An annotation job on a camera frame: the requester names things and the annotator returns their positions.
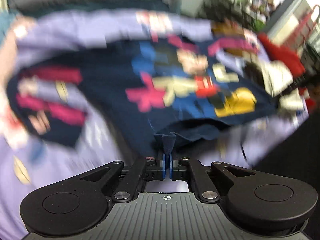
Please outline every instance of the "graphic print shirt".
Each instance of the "graphic print shirt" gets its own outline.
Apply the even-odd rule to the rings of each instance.
[[[149,156],[163,148],[170,153],[201,138],[216,138],[229,126],[275,113],[270,95],[215,57],[220,49],[248,46],[244,39],[226,37],[205,42],[182,36],[117,41],[105,49],[70,52],[23,69],[9,82],[7,94],[12,110],[31,132],[73,147],[86,114],[21,96],[17,89],[21,78],[35,76],[73,83],[113,120],[134,151]]]

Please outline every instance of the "orange object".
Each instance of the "orange object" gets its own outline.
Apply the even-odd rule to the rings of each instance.
[[[209,76],[195,76],[194,79],[198,85],[198,90],[196,91],[198,98],[212,97],[220,91],[219,86],[215,85]]]

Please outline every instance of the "pink print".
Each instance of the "pink print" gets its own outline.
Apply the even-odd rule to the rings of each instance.
[[[16,96],[16,99],[20,107],[29,108],[34,111],[49,111],[53,118],[59,119],[69,125],[84,125],[86,114],[80,110],[53,102],[45,102],[30,96],[22,97],[19,94]]]
[[[23,77],[36,76],[46,81],[64,81],[79,85],[82,82],[82,75],[79,69],[63,65],[49,65],[25,71]]]
[[[233,39],[233,38],[221,38],[208,47],[208,55],[213,57],[220,49],[243,49],[252,51],[258,54],[259,50],[249,44],[246,40]]]
[[[184,50],[190,50],[193,52],[197,52],[197,46],[194,44],[183,42],[179,37],[169,35],[168,36],[168,43],[176,46],[177,48],[184,49]]]
[[[154,32],[151,32],[151,39],[153,42],[159,42],[158,35]]]
[[[137,103],[140,112],[149,112],[152,107],[164,108],[163,96],[165,90],[156,90],[152,83],[152,77],[145,72],[140,73],[144,88],[129,88],[125,92],[132,103]]]

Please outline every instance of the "yellow print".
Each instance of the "yellow print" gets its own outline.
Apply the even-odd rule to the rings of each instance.
[[[166,91],[163,96],[165,106],[171,106],[176,96],[178,98],[186,98],[190,93],[198,89],[195,80],[177,76],[155,77],[152,82],[155,89]]]
[[[226,67],[221,63],[212,66],[214,76],[219,83],[239,82],[239,77],[236,73],[227,73]]]
[[[67,101],[68,98],[68,91],[67,91],[67,86],[65,82],[63,81],[56,81],[56,89],[59,94],[59,97],[62,101]]]
[[[247,88],[238,88],[232,96],[225,98],[224,108],[215,109],[217,117],[246,114],[255,110],[257,99]]]

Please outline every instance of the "shirt sleeve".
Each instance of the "shirt sleeve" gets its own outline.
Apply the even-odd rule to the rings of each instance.
[[[45,101],[68,104],[80,111],[88,110],[88,102],[78,88],[69,83],[60,81],[48,82],[37,80],[37,92],[34,95]]]
[[[123,39],[150,39],[151,33],[146,31],[150,23],[139,21],[139,12],[141,10],[104,9],[94,12],[57,12],[42,17],[26,37],[17,41],[17,68],[41,62],[61,51],[105,48],[107,43]],[[160,14],[170,26],[167,31],[157,33],[160,38],[169,34],[182,34],[193,41],[212,38],[209,20],[191,19],[163,12]]]

